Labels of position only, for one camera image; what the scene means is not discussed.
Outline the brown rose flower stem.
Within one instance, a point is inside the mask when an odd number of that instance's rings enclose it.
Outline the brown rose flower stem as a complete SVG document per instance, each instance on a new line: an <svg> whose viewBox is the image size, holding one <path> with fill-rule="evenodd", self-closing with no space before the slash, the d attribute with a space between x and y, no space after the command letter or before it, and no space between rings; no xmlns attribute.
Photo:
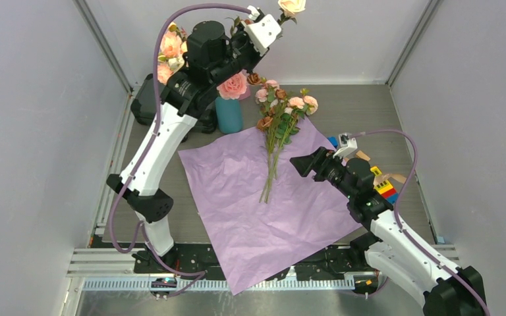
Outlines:
<svg viewBox="0 0 506 316"><path fill-rule="evenodd" d="M254 22L253 20L251 20L249 18L242 19L239 16L237 16L236 18L230 18L230 20L233 21L232 26L230 27L231 37L233 37L238 32L239 25L241 25L241 24L249 25ZM249 70L245 69L244 75L246 76L246 80L247 80L248 84L250 84L252 86L258 86L262 83L261 77L256 72L249 71Z"/></svg>

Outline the large pink rose stem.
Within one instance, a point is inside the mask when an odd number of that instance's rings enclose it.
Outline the large pink rose stem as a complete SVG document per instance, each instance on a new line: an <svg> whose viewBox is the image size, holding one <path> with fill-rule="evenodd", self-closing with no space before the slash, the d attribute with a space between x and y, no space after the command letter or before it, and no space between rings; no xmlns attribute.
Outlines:
<svg viewBox="0 0 506 316"><path fill-rule="evenodd" d="M247 78L242 72L233 75L217 87L219 96L223 99L239 99L247 89Z"/></svg>

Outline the purple and pink wrapping paper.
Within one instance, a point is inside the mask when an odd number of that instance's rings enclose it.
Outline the purple and pink wrapping paper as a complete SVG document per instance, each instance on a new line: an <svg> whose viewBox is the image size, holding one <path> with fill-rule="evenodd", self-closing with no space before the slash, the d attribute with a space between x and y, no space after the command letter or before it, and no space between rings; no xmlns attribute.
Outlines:
<svg viewBox="0 0 506 316"><path fill-rule="evenodd" d="M232 294L276 275L359 228L347 198L327 182L303 178L291 157L331 143L309 121L279 156L268 201L264 135L257 128L179 151L198 214Z"/></svg>

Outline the pink flower bouquet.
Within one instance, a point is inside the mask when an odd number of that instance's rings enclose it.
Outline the pink flower bouquet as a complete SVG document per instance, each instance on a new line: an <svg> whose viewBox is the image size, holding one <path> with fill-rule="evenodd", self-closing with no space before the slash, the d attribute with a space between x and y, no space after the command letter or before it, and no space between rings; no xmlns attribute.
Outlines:
<svg viewBox="0 0 506 316"><path fill-rule="evenodd" d="M264 134L267 151L267 178L259 202L268 203L272 184L277 180L279 156L292 137L300 132L298 124L318 110L318 101L307 88L298 93L284 90L275 80L261 77L255 101L262 118L256 128Z"/></svg>

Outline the small peach rose stem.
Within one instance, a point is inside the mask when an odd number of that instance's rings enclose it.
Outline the small peach rose stem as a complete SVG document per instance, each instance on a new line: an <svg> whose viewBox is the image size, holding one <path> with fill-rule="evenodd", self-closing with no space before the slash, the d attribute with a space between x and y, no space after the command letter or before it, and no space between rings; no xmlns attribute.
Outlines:
<svg viewBox="0 0 506 316"><path fill-rule="evenodd" d="M281 16L277 22L283 25L285 22L293 21L297 23L297 14L303 12L306 8L306 0L278 0L277 4L281 11Z"/></svg>

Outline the cream white rose stem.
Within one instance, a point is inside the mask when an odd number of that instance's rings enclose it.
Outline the cream white rose stem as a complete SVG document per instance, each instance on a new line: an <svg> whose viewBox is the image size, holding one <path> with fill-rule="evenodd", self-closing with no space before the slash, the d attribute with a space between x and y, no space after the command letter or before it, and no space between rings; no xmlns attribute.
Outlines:
<svg viewBox="0 0 506 316"><path fill-rule="evenodd" d="M187 42L183 41L180 47L176 50L176 52L173 53L172 56L167 58L167 64L172 72L178 71L186 64L186 61L183 57L183 55L186 52L187 52Z"/></svg>

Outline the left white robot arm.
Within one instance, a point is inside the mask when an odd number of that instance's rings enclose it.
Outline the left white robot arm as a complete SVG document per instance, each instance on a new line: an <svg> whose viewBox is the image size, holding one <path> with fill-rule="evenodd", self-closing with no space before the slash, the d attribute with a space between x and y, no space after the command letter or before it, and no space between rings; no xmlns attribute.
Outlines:
<svg viewBox="0 0 506 316"><path fill-rule="evenodd" d="M212 20L195 25L188 36L175 24L163 34L154 86L160 104L152 125L127 167L106 181L137 214L153 250L150 263L161 273L176 262L167 216L173 199L160 189L161 177L184 137L219 97L222 85L252 72L280 32L278 23L266 16L239 22L230 36L222 23Z"/></svg>

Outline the teal vase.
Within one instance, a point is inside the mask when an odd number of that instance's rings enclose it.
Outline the teal vase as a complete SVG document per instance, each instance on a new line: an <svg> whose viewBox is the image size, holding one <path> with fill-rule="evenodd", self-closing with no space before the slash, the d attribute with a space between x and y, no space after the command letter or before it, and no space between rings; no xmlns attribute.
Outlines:
<svg viewBox="0 0 506 316"><path fill-rule="evenodd" d="M223 134L234 134L242 130L242 111L238 99L218 97L215 100L215 111L218 128Z"/></svg>

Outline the small blue brick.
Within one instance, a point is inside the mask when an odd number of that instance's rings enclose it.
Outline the small blue brick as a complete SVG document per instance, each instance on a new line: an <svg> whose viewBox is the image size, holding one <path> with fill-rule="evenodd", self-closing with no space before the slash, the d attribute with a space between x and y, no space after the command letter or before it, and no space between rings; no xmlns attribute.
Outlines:
<svg viewBox="0 0 506 316"><path fill-rule="evenodd" d="M335 137L328 137L327 140L332 144L334 148L338 148L339 144Z"/></svg>

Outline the wooden rectangular block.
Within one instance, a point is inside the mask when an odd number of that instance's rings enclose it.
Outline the wooden rectangular block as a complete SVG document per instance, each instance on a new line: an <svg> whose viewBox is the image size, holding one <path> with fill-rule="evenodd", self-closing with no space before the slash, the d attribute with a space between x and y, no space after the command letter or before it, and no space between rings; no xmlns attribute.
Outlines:
<svg viewBox="0 0 506 316"><path fill-rule="evenodd" d="M363 159L365 161L370 161L371 160L371 157L367 154L365 154L363 151L361 150L358 150L356 153L355 153L356 157L357 158L360 158L360 159Z"/></svg>

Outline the peach artificial roses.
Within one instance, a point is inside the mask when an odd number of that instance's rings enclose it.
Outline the peach artificial roses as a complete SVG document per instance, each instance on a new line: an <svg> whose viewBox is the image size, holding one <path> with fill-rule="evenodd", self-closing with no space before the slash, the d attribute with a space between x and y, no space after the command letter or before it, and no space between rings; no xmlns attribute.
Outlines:
<svg viewBox="0 0 506 316"><path fill-rule="evenodd" d="M157 57L157 79L161 84L166 85L168 79L175 73L170 70L167 58L176 52L183 41L187 42L187 33L174 22L170 23L162 37Z"/></svg>

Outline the yellow window block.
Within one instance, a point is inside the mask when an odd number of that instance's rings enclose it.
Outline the yellow window block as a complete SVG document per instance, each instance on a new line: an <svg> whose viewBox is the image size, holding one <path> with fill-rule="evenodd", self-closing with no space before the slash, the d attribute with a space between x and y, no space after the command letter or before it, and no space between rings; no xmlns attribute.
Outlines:
<svg viewBox="0 0 506 316"><path fill-rule="evenodd" d="M391 190L395 190L394 186L390 182L392 174L383 173L377 166L371 167L370 170L375 176L374 188L379 194L383 195Z"/></svg>

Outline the red flat brick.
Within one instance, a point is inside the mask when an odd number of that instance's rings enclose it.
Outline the red flat brick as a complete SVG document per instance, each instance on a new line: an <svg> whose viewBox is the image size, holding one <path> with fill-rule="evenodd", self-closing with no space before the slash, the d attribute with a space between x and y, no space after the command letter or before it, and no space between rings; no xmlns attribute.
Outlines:
<svg viewBox="0 0 506 316"><path fill-rule="evenodd" d="M396 189L392 188L390 190L387 190L387 191L383 191L380 193L385 199L393 194L398 194Z"/></svg>

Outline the black carrying case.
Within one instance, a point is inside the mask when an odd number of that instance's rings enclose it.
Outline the black carrying case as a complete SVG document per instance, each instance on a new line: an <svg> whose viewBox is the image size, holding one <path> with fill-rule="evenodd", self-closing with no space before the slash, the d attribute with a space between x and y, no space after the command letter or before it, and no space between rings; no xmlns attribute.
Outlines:
<svg viewBox="0 0 506 316"><path fill-rule="evenodd" d="M155 94L153 87L153 74L145 77L141 88L131 103L130 110L137 123L151 126L156 114ZM190 130L193 133L212 134L217 129L217 115L214 103L211 103L198 122Z"/></svg>

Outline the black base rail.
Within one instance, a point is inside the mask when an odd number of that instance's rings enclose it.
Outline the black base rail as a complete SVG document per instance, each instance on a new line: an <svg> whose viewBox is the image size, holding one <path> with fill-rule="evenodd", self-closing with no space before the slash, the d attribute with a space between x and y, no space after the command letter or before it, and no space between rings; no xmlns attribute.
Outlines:
<svg viewBox="0 0 506 316"><path fill-rule="evenodd" d="M152 251L145 247L132 254L135 273L166 273ZM219 260L210 244L175 244L161 258L170 268L185 273L205 272L206 280L225 280ZM347 273L368 273L371 280L382 274L371 268L361 254L346 244L333 244L286 269L279 269L266 280L283 280L295 272L299 280L339 280Z"/></svg>

